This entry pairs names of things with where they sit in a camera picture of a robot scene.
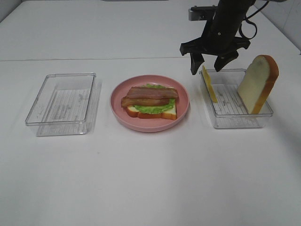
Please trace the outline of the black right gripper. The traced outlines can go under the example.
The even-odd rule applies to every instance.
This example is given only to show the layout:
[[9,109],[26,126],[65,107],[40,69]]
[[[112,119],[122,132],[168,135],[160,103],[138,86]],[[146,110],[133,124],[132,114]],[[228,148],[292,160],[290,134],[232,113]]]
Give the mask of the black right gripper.
[[205,20],[201,37],[181,44],[181,54],[190,53],[192,75],[195,75],[204,63],[202,54],[218,56],[214,68],[219,72],[228,63],[237,59],[238,48],[248,48],[247,38],[239,38],[235,35],[253,4],[253,0],[220,0],[216,5],[214,17]]

